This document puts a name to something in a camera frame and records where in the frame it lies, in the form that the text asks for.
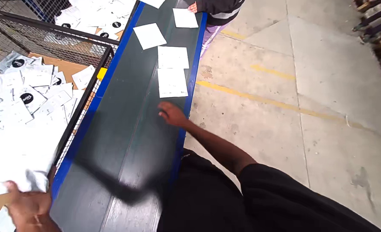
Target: black circular logo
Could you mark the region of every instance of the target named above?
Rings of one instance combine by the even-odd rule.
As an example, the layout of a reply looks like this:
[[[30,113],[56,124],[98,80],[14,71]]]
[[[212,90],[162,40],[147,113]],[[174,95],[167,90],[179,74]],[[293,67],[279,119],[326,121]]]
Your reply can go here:
[[[67,28],[70,28],[70,24],[62,24],[62,27],[67,27]]]
[[[100,36],[105,37],[105,38],[109,38],[109,34],[106,32],[103,32],[102,34],[100,34]]]
[[[12,61],[12,66],[14,68],[19,68],[19,67],[22,67],[24,64],[24,60],[23,59],[16,59],[16,60],[13,60]]]
[[[119,22],[114,22],[114,23],[112,23],[112,26],[113,26],[114,28],[120,28],[121,23],[119,23]]]
[[[32,102],[33,101],[33,95],[32,94],[30,94],[30,93],[23,93],[21,96],[20,96],[20,98],[23,100],[23,102],[24,102],[24,104],[25,105],[27,105],[27,104],[29,104],[30,102]]]
[[[61,79],[59,77],[57,79],[59,79],[59,81],[54,83],[53,85],[60,85],[61,84]]]
[[[62,40],[62,39],[64,39],[64,36],[63,35],[59,35],[59,34],[55,34],[54,38],[57,39],[57,40]]]

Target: concrete floor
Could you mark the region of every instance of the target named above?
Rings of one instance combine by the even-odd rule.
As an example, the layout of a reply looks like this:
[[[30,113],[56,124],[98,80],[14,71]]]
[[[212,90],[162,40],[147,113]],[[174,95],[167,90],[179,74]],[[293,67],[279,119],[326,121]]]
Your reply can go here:
[[[199,64],[190,119],[381,228],[381,69],[351,3],[246,0]]]

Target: yellow tag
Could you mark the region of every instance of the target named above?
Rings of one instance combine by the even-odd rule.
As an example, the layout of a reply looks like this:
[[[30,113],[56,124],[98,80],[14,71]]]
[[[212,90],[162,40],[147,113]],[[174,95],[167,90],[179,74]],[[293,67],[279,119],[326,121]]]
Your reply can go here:
[[[102,81],[103,80],[103,77],[105,77],[105,74],[107,72],[108,69],[106,68],[101,68],[99,73],[97,74],[97,78]]]

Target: black t-shirt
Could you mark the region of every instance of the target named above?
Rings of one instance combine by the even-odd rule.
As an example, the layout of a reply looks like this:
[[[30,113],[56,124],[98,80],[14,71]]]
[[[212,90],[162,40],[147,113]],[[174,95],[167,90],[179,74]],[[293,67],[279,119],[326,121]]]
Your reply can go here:
[[[238,179],[242,194],[210,161],[185,150],[157,230],[381,231],[275,168],[251,164]]]

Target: worker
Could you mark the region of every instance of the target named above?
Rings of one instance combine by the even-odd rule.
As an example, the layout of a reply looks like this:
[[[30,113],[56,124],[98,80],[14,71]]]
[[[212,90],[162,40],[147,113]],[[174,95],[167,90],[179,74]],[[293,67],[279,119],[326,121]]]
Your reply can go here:
[[[188,7],[188,10],[193,13],[208,13],[200,57],[203,56],[216,35],[218,35],[230,21],[236,18],[244,2],[245,0],[197,0]]]
[[[158,231],[381,231],[345,206],[313,192],[286,173],[257,163],[232,143],[198,127],[169,102],[159,104],[168,124],[188,131],[226,169],[184,149],[177,180],[164,203]],[[49,217],[49,193],[12,193],[9,213],[17,232],[59,232]]]

